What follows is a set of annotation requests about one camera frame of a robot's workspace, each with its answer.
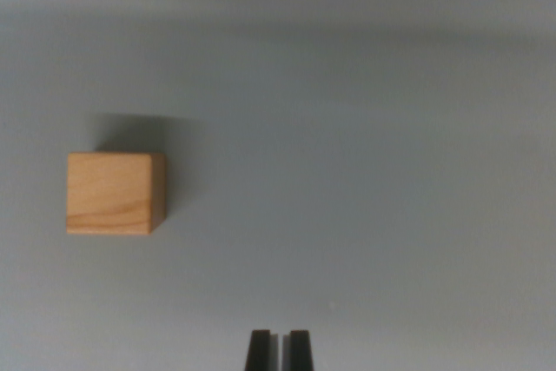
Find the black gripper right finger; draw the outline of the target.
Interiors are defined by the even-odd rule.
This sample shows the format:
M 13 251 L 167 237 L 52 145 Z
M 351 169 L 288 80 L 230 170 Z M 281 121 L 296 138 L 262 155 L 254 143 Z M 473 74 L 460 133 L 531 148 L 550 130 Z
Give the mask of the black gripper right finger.
M 308 330 L 292 330 L 282 337 L 281 370 L 314 371 Z

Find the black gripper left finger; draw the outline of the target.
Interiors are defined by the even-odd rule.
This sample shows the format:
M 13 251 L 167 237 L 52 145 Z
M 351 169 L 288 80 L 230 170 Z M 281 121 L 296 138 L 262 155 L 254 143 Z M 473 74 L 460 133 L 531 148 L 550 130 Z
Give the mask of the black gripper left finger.
M 250 336 L 245 371 L 276 371 L 278 369 L 278 335 L 269 329 L 253 330 Z

